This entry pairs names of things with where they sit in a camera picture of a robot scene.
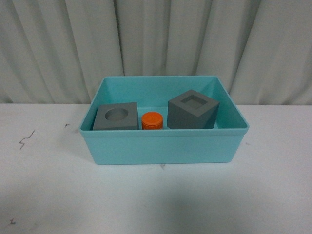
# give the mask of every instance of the white tabletop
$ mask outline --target white tabletop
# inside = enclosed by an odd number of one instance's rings
[[[312,106],[238,107],[230,163],[99,166],[88,105],[0,104],[0,233],[311,233]]]

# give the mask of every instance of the teal plastic bin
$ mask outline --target teal plastic bin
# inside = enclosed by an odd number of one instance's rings
[[[213,129],[167,127],[168,100],[190,89],[220,102]],[[92,130],[100,105],[124,102],[137,102],[139,123],[148,111],[161,113],[164,128]],[[79,130],[96,164],[167,164],[230,162],[248,128],[217,77],[163,76],[104,78]]]

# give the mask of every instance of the curtain fold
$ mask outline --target curtain fold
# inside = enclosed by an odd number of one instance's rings
[[[312,104],[311,0],[3,0],[0,102],[90,103],[106,76],[216,75]]]

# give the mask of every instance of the orange cylinder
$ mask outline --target orange cylinder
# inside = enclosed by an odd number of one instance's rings
[[[147,112],[142,115],[142,129],[162,129],[163,117],[158,112]]]

